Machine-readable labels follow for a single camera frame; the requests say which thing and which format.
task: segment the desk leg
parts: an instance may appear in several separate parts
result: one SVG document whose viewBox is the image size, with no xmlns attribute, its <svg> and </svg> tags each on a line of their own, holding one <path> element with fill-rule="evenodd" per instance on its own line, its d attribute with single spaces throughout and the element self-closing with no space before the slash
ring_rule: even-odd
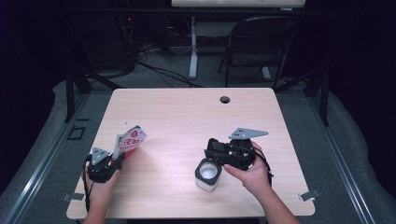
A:
<svg viewBox="0 0 396 224">
<path fill-rule="evenodd" d="M 195 17 L 191 17 L 191 63 L 190 63 L 190 79 L 197 78 L 197 36 L 195 33 Z"/>
</svg>

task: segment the person's right hand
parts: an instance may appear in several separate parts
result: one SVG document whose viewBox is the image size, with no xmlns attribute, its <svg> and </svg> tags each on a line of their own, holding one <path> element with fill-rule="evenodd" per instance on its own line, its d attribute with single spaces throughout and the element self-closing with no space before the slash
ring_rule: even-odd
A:
<svg viewBox="0 0 396 224">
<path fill-rule="evenodd" d="M 262 148 L 255 142 L 252 142 L 252 145 L 257 149 L 262 150 Z M 224 164 L 223 167 L 230 175 L 241 180 L 244 187 L 256 197 L 260 196 L 264 190 L 271 188 L 268 182 L 266 166 L 257 156 L 253 165 L 246 171 L 239 170 L 229 164 Z"/>
</svg>

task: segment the black chair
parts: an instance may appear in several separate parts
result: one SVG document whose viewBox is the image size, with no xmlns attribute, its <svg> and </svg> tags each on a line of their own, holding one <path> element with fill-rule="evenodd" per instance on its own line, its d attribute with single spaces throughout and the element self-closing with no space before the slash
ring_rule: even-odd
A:
<svg viewBox="0 0 396 224">
<path fill-rule="evenodd" d="M 220 73 L 226 64 L 225 87 L 229 83 L 230 66 L 259 69 L 276 66 L 276 76 L 270 80 L 274 89 L 296 29 L 297 22 L 290 17 L 250 17 L 238 22 L 231 30 L 218 70 Z"/>
</svg>

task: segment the chair backrest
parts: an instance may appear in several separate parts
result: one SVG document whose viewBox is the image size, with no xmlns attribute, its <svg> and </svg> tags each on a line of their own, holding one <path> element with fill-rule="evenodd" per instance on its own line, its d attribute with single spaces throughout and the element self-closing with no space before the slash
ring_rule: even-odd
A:
<svg viewBox="0 0 396 224">
<path fill-rule="evenodd" d="M 280 49 L 296 29 L 297 22 L 290 17 L 250 17 L 235 25 L 229 45 L 234 42 L 256 45 L 258 49 Z"/>
</svg>

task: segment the white desk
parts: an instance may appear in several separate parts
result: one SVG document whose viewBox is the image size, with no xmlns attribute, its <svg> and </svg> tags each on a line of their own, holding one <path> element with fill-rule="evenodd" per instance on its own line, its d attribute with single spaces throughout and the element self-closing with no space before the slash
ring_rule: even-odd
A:
<svg viewBox="0 0 396 224">
<path fill-rule="evenodd" d="M 172 0 L 172 7 L 304 7 L 305 0 Z M 196 48 L 195 17 L 191 18 L 190 78 L 197 78 L 198 53 Z"/>
<path fill-rule="evenodd" d="M 221 96 L 231 102 L 221 103 Z M 213 192 L 195 184 L 194 171 L 209 138 L 229 142 L 238 127 L 269 133 L 253 140 L 274 172 L 275 192 L 295 216 L 315 212 L 312 202 L 298 197 L 308 188 L 271 89 L 118 89 L 92 147 L 112 150 L 117 134 L 135 125 L 148 137 L 123 162 L 107 217 L 263 217 L 257 200 L 225 171 Z M 81 180 L 76 192 L 84 193 Z M 84 218 L 85 202 L 72 201 L 67 216 Z"/>
</svg>

